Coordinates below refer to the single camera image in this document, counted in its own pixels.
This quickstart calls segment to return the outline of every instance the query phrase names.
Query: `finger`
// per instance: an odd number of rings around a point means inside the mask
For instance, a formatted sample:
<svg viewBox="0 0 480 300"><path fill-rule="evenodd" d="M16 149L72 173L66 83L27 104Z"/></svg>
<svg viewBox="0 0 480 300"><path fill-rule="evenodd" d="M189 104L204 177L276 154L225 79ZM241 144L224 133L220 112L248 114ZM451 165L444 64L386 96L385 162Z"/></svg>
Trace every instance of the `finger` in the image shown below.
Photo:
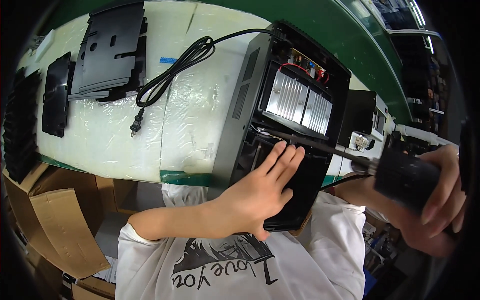
<svg viewBox="0 0 480 300"><path fill-rule="evenodd" d="M290 161L292 161L293 157L295 156L296 149L294 145L290 145L287 147L283 155L278 159L273 169L268 173L268 177L273 178L275 181L278 180L280 175L282 175L283 171L290 165Z"/></svg>
<svg viewBox="0 0 480 300"><path fill-rule="evenodd" d="M437 187L427 201L422 213L422 223L430 222L447 202L460 175L456 151L451 146L444 146L437 151L420 156L421 159L440 166L442 171Z"/></svg>
<svg viewBox="0 0 480 300"><path fill-rule="evenodd" d="M462 182L458 177L448 201L428 224L431 238L440 234L453 221L460 213L466 198L465 193L462 192Z"/></svg>
<svg viewBox="0 0 480 300"><path fill-rule="evenodd" d="M411 246L433 257L447 257L455 250L454 240L444 232L434 238L425 239L418 245Z"/></svg>
<svg viewBox="0 0 480 300"><path fill-rule="evenodd" d="M463 227L463 220L465 219L465 209L467 207L467 202L463 203L462 209L458 213L458 215L452 221L452 227L454 233L459 233Z"/></svg>
<svg viewBox="0 0 480 300"><path fill-rule="evenodd" d="M270 169L275 165L280 155L282 155L283 150L285 150L286 146L287 141L281 141L276 143L272 149L272 152L270 152L265 161L255 171L266 175L268 171L270 171Z"/></svg>
<svg viewBox="0 0 480 300"><path fill-rule="evenodd" d="M293 190L292 189L286 189L282 192L280 195L280 204L282 204L282 208L287 204L290 199L293 197Z"/></svg>
<svg viewBox="0 0 480 300"><path fill-rule="evenodd" d="M266 241L266 239L270 236L270 232L266 231L264 229L264 225L262 224L257 228L255 232L252 232L252 234L257 238L259 241Z"/></svg>
<svg viewBox="0 0 480 300"><path fill-rule="evenodd" d="M288 167L283 171L280 175L278 180L276 181L277 187L281 190L285 187L285 185L292 179L293 175L297 172L299 165L303 158L305 157L305 149L303 147L299 147L295 152L295 156L290 161Z"/></svg>

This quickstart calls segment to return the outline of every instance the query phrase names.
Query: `wrist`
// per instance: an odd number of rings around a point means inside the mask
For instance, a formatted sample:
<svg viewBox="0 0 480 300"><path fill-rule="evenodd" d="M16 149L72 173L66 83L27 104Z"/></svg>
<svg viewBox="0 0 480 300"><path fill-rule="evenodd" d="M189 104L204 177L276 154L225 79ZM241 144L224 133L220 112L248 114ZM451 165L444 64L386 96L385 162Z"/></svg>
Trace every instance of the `wrist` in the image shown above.
<svg viewBox="0 0 480 300"><path fill-rule="evenodd" d="M202 237L209 239L221 239L232 235L230 232L228 216L223 212L221 203L212 200L196 206L198 224L200 224Z"/></svg>

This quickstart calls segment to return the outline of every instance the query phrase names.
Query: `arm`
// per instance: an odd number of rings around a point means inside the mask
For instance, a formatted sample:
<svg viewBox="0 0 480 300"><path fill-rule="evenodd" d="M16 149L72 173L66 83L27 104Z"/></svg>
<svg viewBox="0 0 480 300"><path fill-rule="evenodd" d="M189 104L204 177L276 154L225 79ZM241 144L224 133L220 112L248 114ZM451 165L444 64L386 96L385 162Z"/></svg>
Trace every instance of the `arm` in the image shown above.
<svg viewBox="0 0 480 300"><path fill-rule="evenodd" d="M305 156L285 141L277 143L265 161L220 197L197 206L156 208L132 215L128 223L147 240L161 238L219 239L249 232L268 238L266 219L282 210L293 191L283 190Z"/></svg>
<svg viewBox="0 0 480 300"><path fill-rule="evenodd" d="M442 231L452 223L459 232L465 214L465 193L461 191L456 149L444 146L420 158L438 165L442 171L438 186L418 216L373 189L374 177L339 184L335 193L341 199L367 206L384 214L391 224L402 231L407 244L433 256L448 256L454 249L452 239Z"/></svg>

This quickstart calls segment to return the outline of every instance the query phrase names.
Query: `white t-shirt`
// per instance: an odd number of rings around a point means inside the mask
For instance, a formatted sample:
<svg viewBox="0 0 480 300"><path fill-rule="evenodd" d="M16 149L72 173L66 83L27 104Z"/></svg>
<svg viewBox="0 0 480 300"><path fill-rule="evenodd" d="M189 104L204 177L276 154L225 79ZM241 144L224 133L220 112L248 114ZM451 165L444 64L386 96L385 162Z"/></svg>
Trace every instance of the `white t-shirt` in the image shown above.
<svg viewBox="0 0 480 300"><path fill-rule="evenodd" d="M206 189L163 185L167 207L200 204ZM288 232L259 242L226 239L148 241L130 224L120 232L117 300L363 298L364 207L320 192L305 249Z"/></svg>

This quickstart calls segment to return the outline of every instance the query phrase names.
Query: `black cable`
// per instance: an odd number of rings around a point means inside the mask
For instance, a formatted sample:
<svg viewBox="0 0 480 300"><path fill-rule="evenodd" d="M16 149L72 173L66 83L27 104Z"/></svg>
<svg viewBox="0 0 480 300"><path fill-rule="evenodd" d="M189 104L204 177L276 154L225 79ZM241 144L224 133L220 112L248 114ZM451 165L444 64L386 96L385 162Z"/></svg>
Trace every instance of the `black cable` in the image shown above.
<svg viewBox="0 0 480 300"><path fill-rule="evenodd" d="M213 38L211 38L210 36L204 36L198 39L190 47L188 47L188 49L179 57L179 59L168 70L166 70L164 73L162 73L161 75L159 75L158 77L154 78L149 83L147 83L137 95L137 100L136 100L137 106L141 107L141 109L138 112L138 115L135 117L135 122L133 122L133 125L130 127L130 129L132 130L131 137L133 137L141 129L140 125L143 120L145 107L148 107L154 104L156 101L160 99L160 97L165 93L168 86L170 85L170 83L172 83L173 79L178 73L211 57L215 53L215 49L216 49L215 44L223 42L227 39L230 39L236 36L241 36L248 33L267 33L271 35L272 31L267 29L247 29L247 30L235 32L233 34L221 37L216 40L213 40ZM146 99L146 101L142 102L142 97L149 90L152 90L152 92L150 93L150 95L148 95L148 98Z"/></svg>
<svg viewBox="0 0 480 300"><path fill-rule="evenodd" d="M337 180L333 183L327 184L327 185L323 186L320 189L320 191L323 191L323 190L329 189L331 187L337 186L341 183L345 183L345 182L348 182L348 181L351 181L351 180L356 180L356 179L367 178L367 177L370 177L370 176L371 176L370 174L355 174L355 175L349 176L347 178L342 178L342 179Z"/></svg>

